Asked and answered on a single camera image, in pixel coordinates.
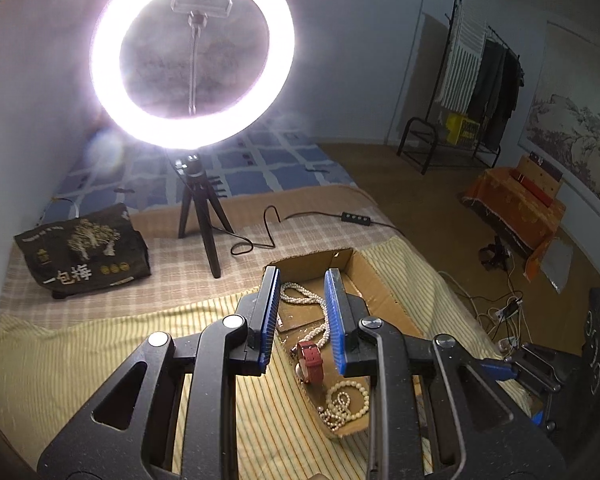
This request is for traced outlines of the yellow striped cloth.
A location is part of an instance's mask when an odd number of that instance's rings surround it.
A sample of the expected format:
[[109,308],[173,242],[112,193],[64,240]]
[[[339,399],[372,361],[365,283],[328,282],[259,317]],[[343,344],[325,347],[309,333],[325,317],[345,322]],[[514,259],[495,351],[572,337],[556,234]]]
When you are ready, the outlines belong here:
[[[430,338],[447,333],[477,358],[496,348],[442,276],[393,237],[361,249],[406,313]],[[101,318],[46,328],[0,315],[0,427],[16,451],[35,465],[80,406],[122,361],[157,330],[174,337],[202,330],[233,313],[239,295],[228,294],[166,310]],[[237,382],[239,474],[244,479],[361,479],[366,473],[367,428],[329,439],[318,429],[274,344],[271,363],[259,378]]]

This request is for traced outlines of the pinkish pearl strand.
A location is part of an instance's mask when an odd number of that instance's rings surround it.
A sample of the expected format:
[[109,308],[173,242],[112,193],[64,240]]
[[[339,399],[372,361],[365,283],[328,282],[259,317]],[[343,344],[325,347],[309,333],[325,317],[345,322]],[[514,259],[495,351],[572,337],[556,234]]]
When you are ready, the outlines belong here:
[[325,405],[317,409],[318,416],[330,431],[335,432],[350,420],[350,404],[350,396],[344,390],[329,389]]

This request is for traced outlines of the plaid beige bed sheet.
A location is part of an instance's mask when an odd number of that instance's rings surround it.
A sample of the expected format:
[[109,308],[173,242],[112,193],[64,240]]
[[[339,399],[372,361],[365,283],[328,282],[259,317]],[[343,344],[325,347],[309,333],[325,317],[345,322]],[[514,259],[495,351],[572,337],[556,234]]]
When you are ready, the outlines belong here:
[[132,218],[148,246],[151,276],[103,292],[56,300],[35,284],[21,252],[13,250],[0,297],[0,313],[38,326],[76,323],[171,309],[242,292],[256,286],[263,268],[278,259],[336,248],[363,248],[396,235],[375,201],[347,185],[309,186],[291,191],[223,200],[234,230],[258,244],[234,257],[236,240],[215,234],[221,277],[214,278],[200,235],[178,238],[178,208],[155,209]]

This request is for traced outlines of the red strap wrist watch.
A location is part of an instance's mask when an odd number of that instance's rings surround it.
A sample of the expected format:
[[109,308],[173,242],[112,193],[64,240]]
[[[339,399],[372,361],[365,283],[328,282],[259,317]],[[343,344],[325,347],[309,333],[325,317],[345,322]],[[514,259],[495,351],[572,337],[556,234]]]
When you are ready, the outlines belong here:
[[294,370],[305,384],[318,386],[324,380],[323,359],[320,348],[311,341],[299,341],[294,347],[297,364]]

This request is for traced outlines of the black mini tripod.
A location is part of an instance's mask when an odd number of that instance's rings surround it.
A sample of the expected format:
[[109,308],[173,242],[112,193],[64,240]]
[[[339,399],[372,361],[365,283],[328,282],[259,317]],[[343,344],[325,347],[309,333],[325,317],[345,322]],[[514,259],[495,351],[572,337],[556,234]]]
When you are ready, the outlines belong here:
[[215,246],[210,210],[215,212],[224,231],[234,234],[234,230],[228,221],[207,171],[204,169],[200,156],[194,153],[187,155],[184,160],[177,160],[175,171],[184,185],[180,221],[178,222],[178,238],[186,237],[189,209],[190,205],[194,205],[198,228],[204,243],[204,251],[206,252],[211,274],[214,278],[220,278],[221,266]]

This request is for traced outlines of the black printed snack bag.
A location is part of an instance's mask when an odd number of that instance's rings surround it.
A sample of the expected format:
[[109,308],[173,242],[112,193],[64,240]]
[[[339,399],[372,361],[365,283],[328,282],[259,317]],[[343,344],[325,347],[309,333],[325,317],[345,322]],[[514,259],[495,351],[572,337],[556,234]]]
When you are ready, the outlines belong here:
[[151,276],[148,247],[122,204],[37,226],[15,243],[35,283],[55,299]]

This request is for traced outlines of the landscape painting scroll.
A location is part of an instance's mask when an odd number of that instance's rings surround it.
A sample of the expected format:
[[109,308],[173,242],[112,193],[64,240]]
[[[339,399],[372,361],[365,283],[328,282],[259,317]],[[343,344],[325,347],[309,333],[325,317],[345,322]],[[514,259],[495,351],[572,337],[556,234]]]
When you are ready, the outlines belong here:
[[524,137],[600,201],[600,44],[547,24]]

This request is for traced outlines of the black clothes rack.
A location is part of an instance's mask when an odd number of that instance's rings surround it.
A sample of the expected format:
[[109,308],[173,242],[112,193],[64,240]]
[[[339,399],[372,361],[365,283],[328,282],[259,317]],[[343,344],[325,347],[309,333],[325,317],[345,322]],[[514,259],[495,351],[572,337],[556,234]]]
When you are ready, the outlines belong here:
[[[396,154],[420,174],[495,167],[503,130],[523,86],[520,56],[486,21],[475,1],[452,0],[442,21],[420,9],[396,108]],[[480,124],[472,148],[446,142],[450,113]]]

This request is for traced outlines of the phone holder clip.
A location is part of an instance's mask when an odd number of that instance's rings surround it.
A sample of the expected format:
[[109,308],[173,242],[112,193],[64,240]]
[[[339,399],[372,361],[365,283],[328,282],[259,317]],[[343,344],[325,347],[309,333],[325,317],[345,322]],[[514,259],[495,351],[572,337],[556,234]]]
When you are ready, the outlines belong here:
[[203,3],[185,3],[171,0],[171,10],[176,14],[185,14],[190,29],[189,40],[189,76],[188,76],[188,114],[197,114],[197,54],[202,31],[207,27],[209,18],[224,20],[230,16],[233,0],[226,0],[225,6],[210,6]]

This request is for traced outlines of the blue checkered bedspread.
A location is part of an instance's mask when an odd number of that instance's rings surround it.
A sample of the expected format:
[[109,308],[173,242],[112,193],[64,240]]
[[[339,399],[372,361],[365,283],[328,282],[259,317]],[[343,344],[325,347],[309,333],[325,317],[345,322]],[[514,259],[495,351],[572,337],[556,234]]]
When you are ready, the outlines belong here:
[[[134,212],[176,206],[183,194],[174,171],[180,158],[105,130],[87,145],[38,222],[72,219],[117,203]],[[201,161],[221,198],[354,183],[338,162],[294,130],[252,128],[206,148]]]

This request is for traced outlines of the open cardboard box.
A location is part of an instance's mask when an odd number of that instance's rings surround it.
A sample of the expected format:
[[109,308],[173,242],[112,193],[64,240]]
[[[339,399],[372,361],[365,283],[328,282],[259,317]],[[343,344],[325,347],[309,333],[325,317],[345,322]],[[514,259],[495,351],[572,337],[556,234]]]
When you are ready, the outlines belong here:
[[[347,294],[362,298],[368,313],[396,326],[402,333],[420,337],[415,322],[406,313],[396,299],[396,295],[380,278],[365,259],[362,252],[353,248],[331,249],[324,252],[311,252],[301,256],[278,259],[270,263],[279,270],[279,281],[282,284],[296,283],[312,292],[317,300],[309,300],[304,292],[288,288],[280,297],[277,319],[277,342],[282,345],[283,364],[291,372],[294,388],[301,394],[306,409],[317,423],[317,427],[329,439],[352,436],[364,431],[368,426],[368,416],[347,422],[335,432],[330,431],[318,416],[317,409],[325,405],[327,391],[338,382],[343,381],[338,366],[332,357],[332,342],[335,336],[324,337],[323,326],[328,324],[320,301],[325,299],[324,278],[326,272],[337,269]],[[324,380],[321,385],[305,384],[296,375],[294,368],[297,357],[294,347],[299,341],[311,341],[320,348],[323,359]]]

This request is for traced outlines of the yellow box on rack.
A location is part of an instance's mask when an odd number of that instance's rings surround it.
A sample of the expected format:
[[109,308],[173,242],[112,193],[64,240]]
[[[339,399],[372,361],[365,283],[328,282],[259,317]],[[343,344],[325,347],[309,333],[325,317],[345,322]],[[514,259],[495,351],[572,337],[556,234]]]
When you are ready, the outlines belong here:
[[480,124],[462,114],[450,113],[446,116],[445,129],[448,132],[446,142],[461,148],[472,148],[478,140]]

